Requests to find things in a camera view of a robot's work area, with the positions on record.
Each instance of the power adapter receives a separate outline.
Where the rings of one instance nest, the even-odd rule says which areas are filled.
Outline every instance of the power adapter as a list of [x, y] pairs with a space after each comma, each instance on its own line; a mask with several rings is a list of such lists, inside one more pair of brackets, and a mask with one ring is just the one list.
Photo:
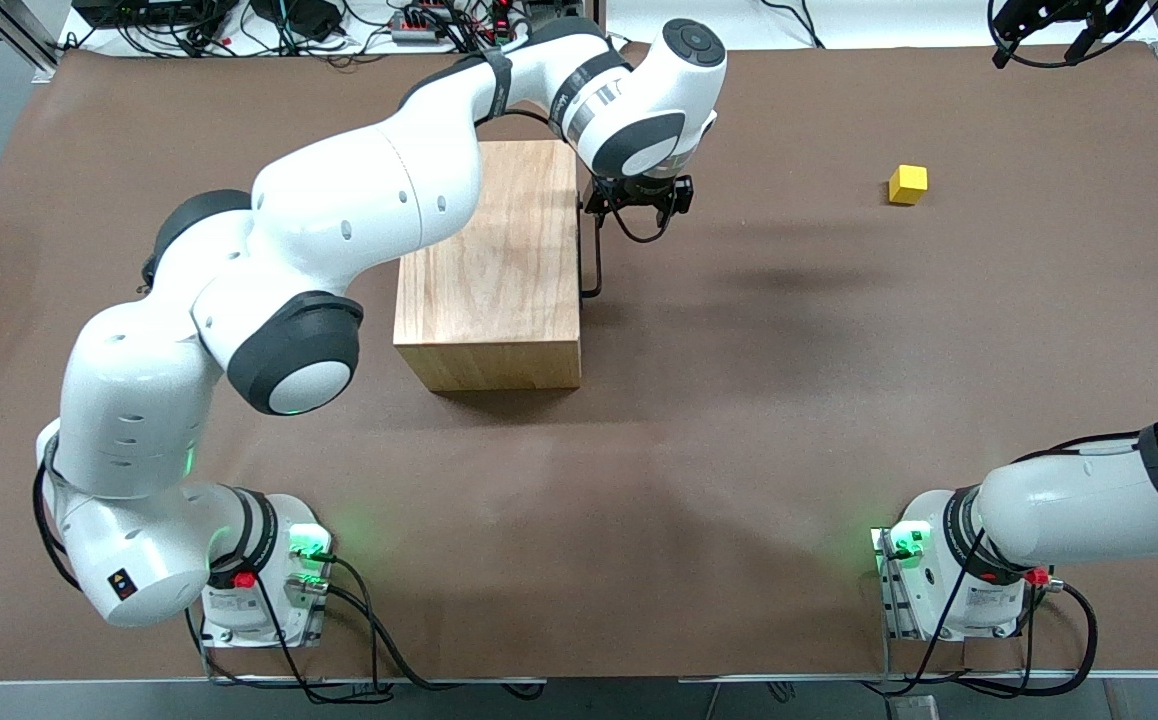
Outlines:
[[272, 24], [286, 25], [292, 32], [309, 41], [325, 41], [340, 29], [343, 13], [327, 0], [285, 0], [288, 14], [283, 17], [283, 0], [250, 0], [256, 15]]

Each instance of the brown tabletop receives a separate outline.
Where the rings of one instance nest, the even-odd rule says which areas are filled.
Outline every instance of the brown tabletop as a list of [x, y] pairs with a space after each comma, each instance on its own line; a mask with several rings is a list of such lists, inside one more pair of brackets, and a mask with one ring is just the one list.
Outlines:
[[[880, 671], [870, 527], [923, 488], [1158, 419], [1158, 61], [989, 56], [734, 53], [690, 214], [648, 247], [604, 235], [582, 388], [424, 391], [390, 344], [388, 264], [351, 287], [349, 391], [290, 419], [219, 387], [196, 478], [308, 501], [428, 676]], [[448, 63], [69, 53], [35, 93], [0, 166], [0, 679], [200, 675], [182, 623], [111, 629], [41, 551], [32, 439], [73, 338], [135, 300], [185, 197], [249, 188]], [[930, 168], [914, 208], [884, 201], [899, 163]], [[1099, 610], [1097, 667], [1158, 669], [1158, 560], [1060, 574]], [[1079, 656], [1058, 608], [1040, 666]], [[342, 620], [303, 657], [368, 671]]]

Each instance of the table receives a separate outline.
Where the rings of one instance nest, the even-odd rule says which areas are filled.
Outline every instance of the table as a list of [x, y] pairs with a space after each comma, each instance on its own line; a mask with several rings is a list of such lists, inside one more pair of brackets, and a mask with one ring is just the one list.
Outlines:
[[[32, 438], [76, 330], [135, 300], [183, 197], [382, 119], [448, 61], [71, 53], [35, 91], [0, 166], [0, 679], [200, 675], [182, 623], [110, 629], [54, 578]], [[388, 341], [387, 264], [349, 292], [349, 391], [291, 419], [222, 385], [198, 477], [308, 501], [428, 676], [879, 674], [870, 527], [1158, 419], [1158, 61], [734, 53], [719, 113], [690, 214], [651, 247], [604, 234], [579, 391], [425, 392]], [[930, 168], [914, 208], [884, 201], [899, 163]], [[1062, 575], [1099, 610], [1097, 667], [1158, 673], [1158, 560]], [[1076, 618], [1041, 620], [1039, 667], [1076, 664]], [[334, 615], [306, 671], [364, 675], [359, 638]], [[221, 661], [283, 674], [277, 655]]]

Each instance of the black sticker on robot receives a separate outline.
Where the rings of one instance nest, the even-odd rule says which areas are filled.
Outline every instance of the black sticker on robot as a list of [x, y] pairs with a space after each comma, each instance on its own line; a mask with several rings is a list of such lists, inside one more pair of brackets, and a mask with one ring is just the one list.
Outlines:
[[108, 583], [112, 586], [112, 592], [117, 593], [117, 598], [126, 600], [139, 588], [135, 588], [135, 580], [130, 579], [130, 573], [125, 568], [117, 570], [112, 575], [108, 575]]

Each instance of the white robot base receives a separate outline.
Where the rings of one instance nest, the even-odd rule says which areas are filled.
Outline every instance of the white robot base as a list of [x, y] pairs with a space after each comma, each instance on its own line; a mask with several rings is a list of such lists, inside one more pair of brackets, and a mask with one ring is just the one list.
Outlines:
[[928, 641], [937, 630], [943, 641], [960, 642], [1004, 638], [1016, 631], [1024, 581], [992, 585], [969, 574], [939, 626], [950, 594], [963, 574], [944, 532], [944, 509], [952, 497], [946, 488], [922, 493], [894, 527], [872, 530], [889, 638]]
[[[201, 642], [207, 647], [279, 647], [281, 637], [288, 647], [320, 644], [327, 619], [329, 565], [306, 560], [300, 548], [317, 544], [328, 552], [331, 536], [317, 524], [308, 505], [291, 495], [267, 495], [277, 510], [277, 538], [271, 559], [259, 570], [256, 582], [249, 579], [232, 589], [205, 588]], [[269, 618], [263, 592], [272, 602], [276, 618]]]

